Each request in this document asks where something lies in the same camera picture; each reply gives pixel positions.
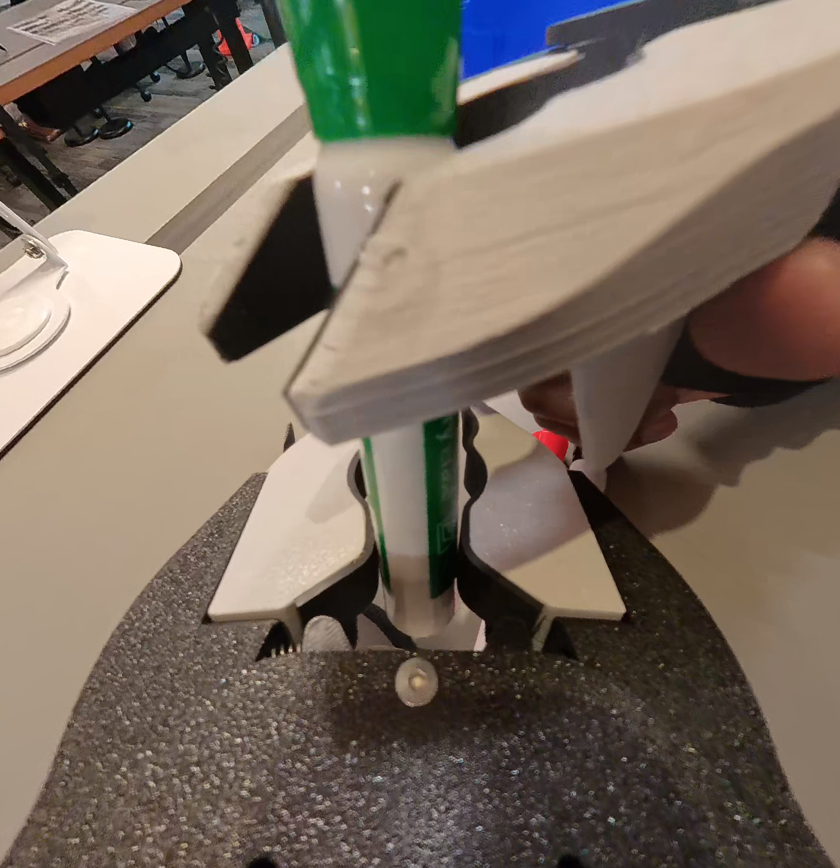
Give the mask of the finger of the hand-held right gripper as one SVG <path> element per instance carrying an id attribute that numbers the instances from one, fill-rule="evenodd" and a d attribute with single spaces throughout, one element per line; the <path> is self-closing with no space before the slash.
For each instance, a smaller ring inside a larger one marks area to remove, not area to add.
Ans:
<path id="1" fill-rule="evenodd" d="M 443 416 L 658 331 L 833 201 L 840 2 L 631 2 L 548 37 L 626 61 L 404 181 L 285 385 L 319 439 Z"/>
<path id="2" fill-rule="evenodd" d="M 244 359 L 331 306 L 366 239 L 411 175 L 534 114 L 566 88 L 574 49 L 555 49 L 459 86 L 455 143 L 425 138 L 317 146 L 259 189 L 262 215 L 217 277 L 201 331 L 224 362 Z"/>

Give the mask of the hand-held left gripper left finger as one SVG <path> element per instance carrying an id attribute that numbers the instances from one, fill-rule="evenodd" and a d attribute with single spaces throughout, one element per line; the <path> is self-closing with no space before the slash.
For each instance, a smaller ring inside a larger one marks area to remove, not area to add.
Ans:
<path id="1" fill-rule="evenodd" d="M 369 507 L 357 482 L 359 441 L 307 434 L 267 472 L 207 616 L 215 623 L 281 622 L 292 639 L 324 615 L 357 638 L 378 591 Z"/>

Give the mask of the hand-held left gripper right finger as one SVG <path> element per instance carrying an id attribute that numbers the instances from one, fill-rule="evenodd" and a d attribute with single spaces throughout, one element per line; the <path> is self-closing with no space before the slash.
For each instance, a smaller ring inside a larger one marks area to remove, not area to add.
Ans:
<path id="1" fill-rule="evenodd" d="M 461 413 L 458 593 L 487 650 L 572 652 L 570 622 L 626 606 L 561 457 L 493 410 Z"/>

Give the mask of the blue plastic bin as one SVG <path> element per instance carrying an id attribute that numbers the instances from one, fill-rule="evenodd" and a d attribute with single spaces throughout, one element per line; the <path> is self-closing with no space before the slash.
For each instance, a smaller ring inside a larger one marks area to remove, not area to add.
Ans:
<path id="1" fill-rule="evenodd" d="M 542 52 L 549 26 L 616 5 L 620 1 L 462 1 L 460 77 Z"/>

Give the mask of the green whiteboard marker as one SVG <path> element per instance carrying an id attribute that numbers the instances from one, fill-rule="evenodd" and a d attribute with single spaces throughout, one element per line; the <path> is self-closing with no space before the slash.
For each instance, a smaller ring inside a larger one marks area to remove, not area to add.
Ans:
<path id="1" fill-rule="evenodd" d="M 453 151 L 460 3 L 277 2 L 321 143 L 313 188 L 330 282 L 344 288 L 397 182 Z M 362 440 L 386 611 L 414 638 L 455 613 L 459 417 Z"/>

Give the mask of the person's right hand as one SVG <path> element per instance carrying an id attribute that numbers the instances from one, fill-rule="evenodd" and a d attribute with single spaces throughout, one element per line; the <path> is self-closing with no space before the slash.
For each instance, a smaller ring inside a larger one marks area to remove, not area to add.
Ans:
<path id="1" fill-rule="evenodd" d="M 689 315 L 684 337 L 696 356 L 740 378 L 821 383 L 840 377 L 840 242 L 810 238 Z M 705 377 L 671 377 L 658 385 L 625 450 L 668 438 L 678 406 L 739 397 L 742 388 L 698 387 Z M 582 445 L 569 373 L 521 392 L 537 425 Z"/>

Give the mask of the clear round disc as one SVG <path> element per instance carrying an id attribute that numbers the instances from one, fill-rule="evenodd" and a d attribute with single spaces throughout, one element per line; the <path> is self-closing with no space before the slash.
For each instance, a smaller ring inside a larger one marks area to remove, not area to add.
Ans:
<path id="1" fill-rule="evenodd" d="M 71 306 L 63 294 L 30 290 L 0 300 L 0 375 L 44 352 L 62 334 Z"/>

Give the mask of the wooden office desk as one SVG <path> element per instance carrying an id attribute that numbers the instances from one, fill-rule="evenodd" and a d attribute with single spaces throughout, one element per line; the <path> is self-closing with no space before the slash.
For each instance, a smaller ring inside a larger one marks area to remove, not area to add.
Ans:
<path id="1" fill-rule="evenodd" d="M 16 27 L 52 13 L 62 2 L 23 2 L 0 12 L 0 157 L 48 210 L 77 194 L 69 176 L 7 111 L 35 96 L 61 133 L 122 91 L 197 49 L 216 90 L 231 82 L 223 38 L 238 74 L 253 67 L 239 28 L 239 2 L 112 2 L 118 19 L 92 26 L 56 44 L 39 42 Z"/>

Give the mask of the paper sheet on desk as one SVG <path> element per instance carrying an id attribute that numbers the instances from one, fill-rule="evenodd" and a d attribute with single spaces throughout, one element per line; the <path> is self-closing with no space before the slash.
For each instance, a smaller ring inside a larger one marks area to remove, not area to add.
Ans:
<path id="1" fill-rule="evenodd" d="M 7 31 L 48 45 L 57 45 L 90 31 L 101 31 L 135 14 L 130 6 L 99 1 L 62 1 L 6 27 Z"/>

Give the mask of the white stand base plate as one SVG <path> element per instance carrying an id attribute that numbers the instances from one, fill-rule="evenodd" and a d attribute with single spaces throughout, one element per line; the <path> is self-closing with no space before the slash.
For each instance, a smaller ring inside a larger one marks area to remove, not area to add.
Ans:
<path id="1" fill-rule="evenodd" d="M 0 375 L 0 458 L 84 374 L 165 289 L 175 252 L 80 230 L 50 238 L 30 229 L 0 272 L 0 300 L 30 290 L 60 292 L 71 315 L 44 352 Z"/>

